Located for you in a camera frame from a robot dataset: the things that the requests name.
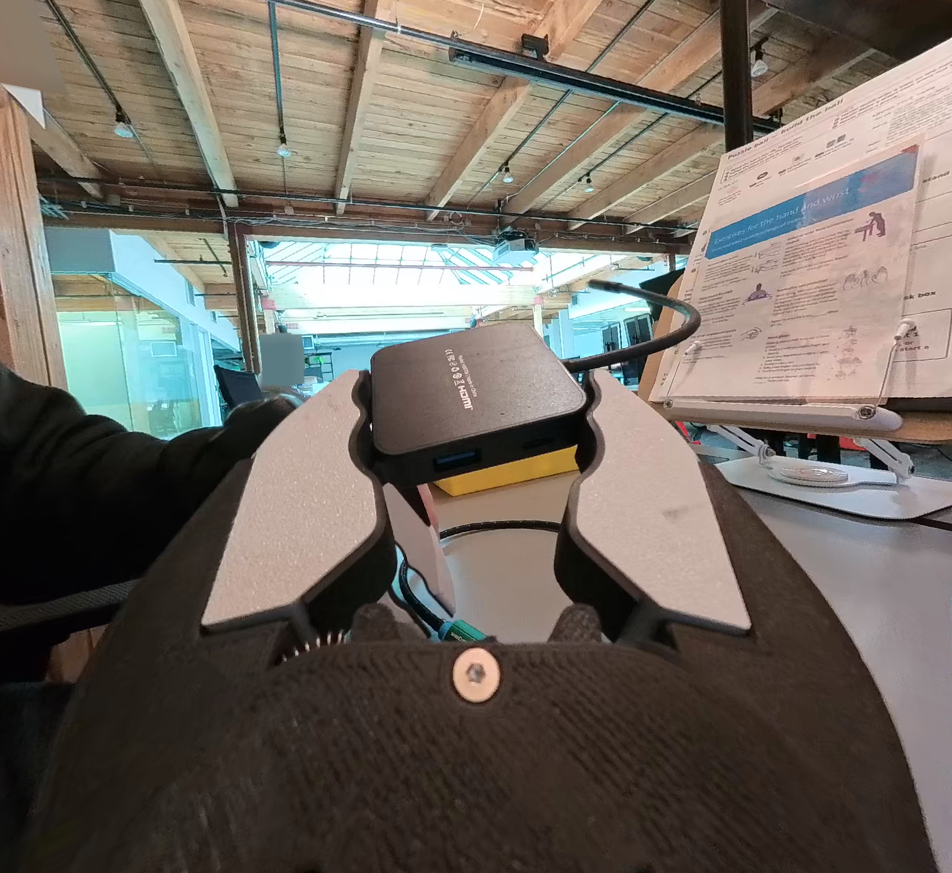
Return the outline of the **grey desk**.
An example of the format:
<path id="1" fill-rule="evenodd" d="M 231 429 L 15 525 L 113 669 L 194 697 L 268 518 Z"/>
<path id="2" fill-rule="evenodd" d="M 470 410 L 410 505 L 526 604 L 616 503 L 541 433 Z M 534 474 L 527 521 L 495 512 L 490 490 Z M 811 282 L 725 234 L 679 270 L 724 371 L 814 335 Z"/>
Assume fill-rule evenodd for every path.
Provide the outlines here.
<path id="1" fill-rule="evenodd" d="M 950 531 L 879 523 L 744 491 L 836 611 L 887 702 L 941 871 L 951 869 Z M 555 536 L 494 531 L 446 543 L 459 615 L 501 641 L 541 641 L 568 604 Z"/>

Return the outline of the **blue banner instruction sheet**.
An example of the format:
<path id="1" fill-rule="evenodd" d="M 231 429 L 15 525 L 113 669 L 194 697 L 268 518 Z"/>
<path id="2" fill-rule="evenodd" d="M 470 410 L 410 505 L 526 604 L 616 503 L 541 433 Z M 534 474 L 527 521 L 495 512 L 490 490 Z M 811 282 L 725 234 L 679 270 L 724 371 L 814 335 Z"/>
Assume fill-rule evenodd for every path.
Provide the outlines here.
<path id="1" fill-rule="evenodd" d="M 703 226 L 682 293 L 701 323 L 651 398 L 813 403 L 883 393 L 924 140 L 911 137 Z"/>

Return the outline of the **black hub with short cable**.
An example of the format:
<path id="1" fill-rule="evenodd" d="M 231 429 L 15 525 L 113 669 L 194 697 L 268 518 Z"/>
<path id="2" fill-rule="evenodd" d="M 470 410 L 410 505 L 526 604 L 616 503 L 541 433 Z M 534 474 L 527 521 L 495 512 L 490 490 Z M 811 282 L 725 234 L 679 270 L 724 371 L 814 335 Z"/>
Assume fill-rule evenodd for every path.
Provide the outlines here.
<path id="1" fill-rule="evenodd" d="M 672 349 L 700 328 L 683 300 L 621 283 L 589 288 L 637 297 L 683 317 L 647 343 L 561 359 L 538 333 L 501 322 L 380 349 L 366 409 L 370 462 L 382 483 L 411 488 L 571 447 L 594 446 L 595 372 Z"/>

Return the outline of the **black office chair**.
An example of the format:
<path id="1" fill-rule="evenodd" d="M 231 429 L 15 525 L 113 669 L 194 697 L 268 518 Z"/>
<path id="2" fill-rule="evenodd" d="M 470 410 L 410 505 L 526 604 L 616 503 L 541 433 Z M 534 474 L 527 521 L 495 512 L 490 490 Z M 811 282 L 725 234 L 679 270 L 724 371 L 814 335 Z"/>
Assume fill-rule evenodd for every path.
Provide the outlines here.
<path id="1" fill-rule="evenodd" d="M 214 365 L 213 371 L 220 394 L 229 411 L 263 399 L 264 392 L 253 372 L 220 365 Z"/>

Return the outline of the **large white instruction sheet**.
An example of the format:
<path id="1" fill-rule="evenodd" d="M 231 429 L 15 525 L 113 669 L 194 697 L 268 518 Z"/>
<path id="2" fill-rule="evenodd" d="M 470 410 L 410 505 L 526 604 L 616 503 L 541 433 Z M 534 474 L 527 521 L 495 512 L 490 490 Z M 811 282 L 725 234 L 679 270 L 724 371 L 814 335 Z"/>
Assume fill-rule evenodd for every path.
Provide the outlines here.
<path id="1" fill-rule="evenodd" d="M 720 160 L 699 230 L 746 201 L 911 137 L 924 140 L 902 319 L 880 397 L 950 402 L 950 42 Z M 695 238 L 692 252 L 698 248 Z"/>

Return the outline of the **yellow plastic bin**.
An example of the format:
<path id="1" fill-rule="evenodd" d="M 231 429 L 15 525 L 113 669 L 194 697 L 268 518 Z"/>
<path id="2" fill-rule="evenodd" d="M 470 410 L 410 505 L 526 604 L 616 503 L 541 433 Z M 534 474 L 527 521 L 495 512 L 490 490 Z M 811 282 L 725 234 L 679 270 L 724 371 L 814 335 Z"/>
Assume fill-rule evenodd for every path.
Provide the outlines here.
<path id="1" fill-rule="evenodd" d="M 442 478 L 434 486 L 451 497 L 515 486 L 537 479 L 578 471 L 577 447 L 547 452 L 507 464 L 486 467 L 467 474 Z"/>

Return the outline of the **wooden post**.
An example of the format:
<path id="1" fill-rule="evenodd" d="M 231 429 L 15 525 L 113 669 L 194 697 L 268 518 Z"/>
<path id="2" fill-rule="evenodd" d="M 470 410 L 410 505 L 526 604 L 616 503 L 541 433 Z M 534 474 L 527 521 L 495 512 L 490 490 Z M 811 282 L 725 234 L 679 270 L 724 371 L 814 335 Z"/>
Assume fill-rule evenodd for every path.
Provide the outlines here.
<path id="1" fill-rule="evenodd" d="M 67 388 L 29 116 L 6 90 L 1 91 L 1 359 L 34 383 Z"/>

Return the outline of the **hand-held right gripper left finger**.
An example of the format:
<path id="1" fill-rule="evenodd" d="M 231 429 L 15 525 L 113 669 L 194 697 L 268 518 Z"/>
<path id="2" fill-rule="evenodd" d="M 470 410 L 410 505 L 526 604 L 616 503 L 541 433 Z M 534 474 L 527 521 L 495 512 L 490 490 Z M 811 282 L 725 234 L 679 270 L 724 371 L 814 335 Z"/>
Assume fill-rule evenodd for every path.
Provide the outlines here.
<path id="1" fill-rule="evenodd" d="M 372 471 L 370 376 L 343 373 L 256 451 L 201 624 L 285 621 L 349 631 L 397 569 L 384 489 Z"/>

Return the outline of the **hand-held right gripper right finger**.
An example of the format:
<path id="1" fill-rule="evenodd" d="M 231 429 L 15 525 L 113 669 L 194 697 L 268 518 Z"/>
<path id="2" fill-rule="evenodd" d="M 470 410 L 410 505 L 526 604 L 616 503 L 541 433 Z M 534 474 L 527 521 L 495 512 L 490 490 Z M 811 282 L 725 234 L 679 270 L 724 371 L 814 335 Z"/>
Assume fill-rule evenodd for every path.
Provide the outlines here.
<path id="1" fill-rule="evenodd" d="M 570 601 L 612 643 L 674 646 L 673 627 L 745 638 L 752 621 L 694 451 L 606 370 L 589 406 L 554 556 Z"/>

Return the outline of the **wooden document stand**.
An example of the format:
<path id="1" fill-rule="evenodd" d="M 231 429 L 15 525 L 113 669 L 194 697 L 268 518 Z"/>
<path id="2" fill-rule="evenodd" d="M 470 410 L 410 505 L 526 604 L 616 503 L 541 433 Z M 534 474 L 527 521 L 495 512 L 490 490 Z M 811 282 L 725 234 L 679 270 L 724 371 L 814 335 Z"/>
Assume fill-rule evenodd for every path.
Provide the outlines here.
<path id="1" fill-rule="evenodd" d="M 667 354 L 661 359 L 660 369 Z M 911 520 L 950 510 L 950 482 L 915 476 L 914 464 L 898 451 L 899 444 L 950 444 L 950 402 L 865 399 L 845 403 L 656 403 L 651 394 L 650 401 L 663 407 L 670 419 L 722 427 L 850 436 L 860 448 L 890 467 L 887 472 L 869 472 L 855 466 L 821 470 L 819 465 L 797 460 L 769 464 L 767 451 L 754 445 L 750 451 L 754 462 L 744 468 L 739 464 L 724 467 L 738 486 L 885 520 Z"/>

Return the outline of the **black ceiling track rail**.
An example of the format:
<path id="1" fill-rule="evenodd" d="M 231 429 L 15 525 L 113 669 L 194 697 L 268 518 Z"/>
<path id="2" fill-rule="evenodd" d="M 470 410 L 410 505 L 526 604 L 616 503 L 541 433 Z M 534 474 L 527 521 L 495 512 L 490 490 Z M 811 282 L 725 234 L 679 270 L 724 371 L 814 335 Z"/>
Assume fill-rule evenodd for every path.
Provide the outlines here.
<path id="1" fill-rule="evenodd" d="M 562 67 L 542 58 L 515 54 L 471 42 L 452 41 L 447 51 L 451 62 L 465 65 L 473 70 L 498 73 L 569 93 L 600 97 L 613 103 L 632 105 L 655 113 L 724 127 L 723 109 L 690 98 L 661 93 L 593 72 Z"/>

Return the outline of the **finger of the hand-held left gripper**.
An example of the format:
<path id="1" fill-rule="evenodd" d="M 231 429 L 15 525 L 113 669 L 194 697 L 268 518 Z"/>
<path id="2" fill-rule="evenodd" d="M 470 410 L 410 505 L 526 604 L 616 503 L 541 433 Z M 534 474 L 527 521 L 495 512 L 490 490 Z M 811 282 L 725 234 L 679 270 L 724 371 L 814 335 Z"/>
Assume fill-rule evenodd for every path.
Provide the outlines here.
<path id="1" fill-rule="evenodd" d="M 386 485 L 387 515 L 395 544 L 412 570 L 425 583 L 435 602 L 449 613 L 456 612 L 454 584 L 437 530 L 426 510 L 419 515 L 411 503 L 390 484 Z"/>

